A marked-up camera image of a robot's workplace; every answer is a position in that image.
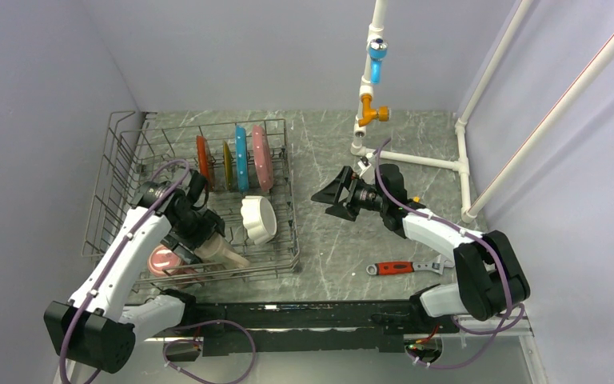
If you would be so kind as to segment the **pink polka dot plate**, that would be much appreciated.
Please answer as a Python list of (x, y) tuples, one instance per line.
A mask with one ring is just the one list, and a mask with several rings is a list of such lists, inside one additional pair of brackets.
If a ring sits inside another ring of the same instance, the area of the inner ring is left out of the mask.
[(269, 192), (274, 184), (273, 164), (267, 133), (262, 126), (252, 129), (253, 161), (259, 186), (263, 192)]

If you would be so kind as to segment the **white scalloped bowl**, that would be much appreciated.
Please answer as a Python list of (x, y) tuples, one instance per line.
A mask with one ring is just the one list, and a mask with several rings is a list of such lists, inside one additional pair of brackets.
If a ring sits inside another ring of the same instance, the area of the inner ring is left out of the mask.
[(242, 225), (255, 245), (272, 240), (278, 230), (277, 216), (269, 199), (246, 196), (241, 201)]

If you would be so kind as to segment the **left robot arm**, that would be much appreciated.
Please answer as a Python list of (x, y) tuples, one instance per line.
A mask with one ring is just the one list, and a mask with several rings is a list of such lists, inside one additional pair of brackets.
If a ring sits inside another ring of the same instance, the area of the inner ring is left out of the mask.
[(137, 342), (171, 329), (191, 334), (198, 322), (195, 298), (167, 289), (146, 304), (126, 307), (130, 291), (159, 245), (182, 258), (215, 235), (224, 221), (205, 204), (206, 178), (188, 169), (180, 180), (143, 183), (124, 222), (91, 275), (66, 302), (51, 302), (44, 323), (55, 352), (107, 373), (118, 372)]

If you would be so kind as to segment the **blue pipe valve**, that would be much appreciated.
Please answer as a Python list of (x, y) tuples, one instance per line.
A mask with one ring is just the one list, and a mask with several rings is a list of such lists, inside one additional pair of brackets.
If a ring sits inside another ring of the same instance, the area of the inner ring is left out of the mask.
[(378, 84), (381, 79), (381, 66), (387, 54), (388, 43), (383, 38), (374, 38), (369, 42), (370, 82)]

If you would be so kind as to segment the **blue polka dot plate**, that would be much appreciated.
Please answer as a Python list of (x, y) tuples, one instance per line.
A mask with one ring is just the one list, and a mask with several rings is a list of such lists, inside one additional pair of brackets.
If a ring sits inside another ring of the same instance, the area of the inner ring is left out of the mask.
[(249, 190), (249, 167), (247, 153), (247, 133), (244, 127), (235, 126), (235, 150), (237, 160), (237, 185), (241, 193)]

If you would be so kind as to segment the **beige ceramic mug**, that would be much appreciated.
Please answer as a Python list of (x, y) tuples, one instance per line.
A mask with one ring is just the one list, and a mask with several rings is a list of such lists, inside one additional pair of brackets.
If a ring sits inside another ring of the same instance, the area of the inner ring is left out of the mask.
[(203, 262), (217, 263), (227, 270), (247, 268), (251, 265), (251, 262), (238, 254), (220, 234), (215, 234), (203, 242), (194, 254)]

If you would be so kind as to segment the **red scalloped plate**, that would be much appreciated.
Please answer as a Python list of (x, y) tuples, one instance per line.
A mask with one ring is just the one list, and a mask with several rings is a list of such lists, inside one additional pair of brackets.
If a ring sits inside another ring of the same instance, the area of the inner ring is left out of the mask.
[(207, 139), (201, 135), (196, 137), (199, 172), (206, 177), (209, 186), (208, 191), (215, 191), (216, 177), (214, 173), (214, 161)]

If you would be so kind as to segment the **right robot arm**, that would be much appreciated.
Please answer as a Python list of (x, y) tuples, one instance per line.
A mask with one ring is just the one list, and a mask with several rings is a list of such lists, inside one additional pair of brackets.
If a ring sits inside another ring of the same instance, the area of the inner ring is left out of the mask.
[(530, 297), (528, 279), (508, 237), (499, 230), (482, 233), (435, 215), (409, 198), (398, 166), (382, 164), (366, 182), (344, 166), (323, 189), (312, 195), (325, 212), (355, 221), (362, 210), (376, 212), (388, 230), (435, 250), (453, 264), (456, 281), (412, 296), (409, 323), (419, 332), (433, 328), (440, 317), (469, 314), (485, 321)]

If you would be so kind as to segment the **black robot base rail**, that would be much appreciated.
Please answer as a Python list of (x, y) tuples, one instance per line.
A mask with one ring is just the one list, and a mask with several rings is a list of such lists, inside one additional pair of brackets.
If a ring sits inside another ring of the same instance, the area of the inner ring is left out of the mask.
[(196, 337), (206, 357), (258, 352), (376, 350), (401, 353), (405, 342), (457, 335), (449, 316), (430, 318), (408, 299), (325, 302), (198, 303), (167, 338)]

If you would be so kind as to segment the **red handled adjustable wrench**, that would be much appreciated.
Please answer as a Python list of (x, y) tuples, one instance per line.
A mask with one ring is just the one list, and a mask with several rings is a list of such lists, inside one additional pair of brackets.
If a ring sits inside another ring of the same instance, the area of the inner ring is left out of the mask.
[(378, 262), (366, 266), (366, 273), (371, 276), (385, 276), (427, 271), (442, 275), (444, 269), (451, 269), (454, 266), (455, 264), (453, 261), (440, 255), (429, 262)]

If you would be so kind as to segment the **white pvc pipe frame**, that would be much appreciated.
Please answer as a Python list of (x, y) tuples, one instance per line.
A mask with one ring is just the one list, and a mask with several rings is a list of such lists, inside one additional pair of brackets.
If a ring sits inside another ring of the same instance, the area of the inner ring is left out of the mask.
[(614, 1), (379, 1), (369, 34), (392, 42), (383, 82), (361, 93), (394, 110), (456, 117), (472, 222), (500, 206), (531, 154), (564, 123), (580, 127), (612, 92)]

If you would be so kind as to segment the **yellow and red plate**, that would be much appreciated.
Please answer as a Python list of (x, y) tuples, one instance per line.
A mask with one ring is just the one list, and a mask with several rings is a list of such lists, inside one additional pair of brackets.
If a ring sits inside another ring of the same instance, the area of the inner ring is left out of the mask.
[(223, 142), (223, 166), (225, 175), (225, 188), (232, 190), (233, 187), (233, 164), (232, 155), (227, 141)]

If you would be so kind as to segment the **orange pipe fitting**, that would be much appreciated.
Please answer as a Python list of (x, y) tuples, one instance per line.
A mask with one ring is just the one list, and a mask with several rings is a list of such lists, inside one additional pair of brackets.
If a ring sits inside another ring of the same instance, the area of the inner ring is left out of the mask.
[(371, 94), (362, 94), (361, 95), (361, 118), (357, 119), (357, 124), (359, 127), (367, 126), (373, 120), (378, 120), (380, 122), (387, 122), (390, 117), (390, 110), (387, 106), (380, 106), (378, 108), (374, 108), (372, 106), (373, 96)]

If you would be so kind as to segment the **pink ghost pattern mug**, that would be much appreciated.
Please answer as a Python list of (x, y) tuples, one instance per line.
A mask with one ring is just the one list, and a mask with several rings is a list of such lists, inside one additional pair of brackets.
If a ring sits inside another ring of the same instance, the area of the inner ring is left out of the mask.
[(198, 282), (198, 272), (188, 265), (186, 259), (163, 245), (154, 248), (147, 261), (147, 269), (154, 278), (175, 277), (181, 284)]

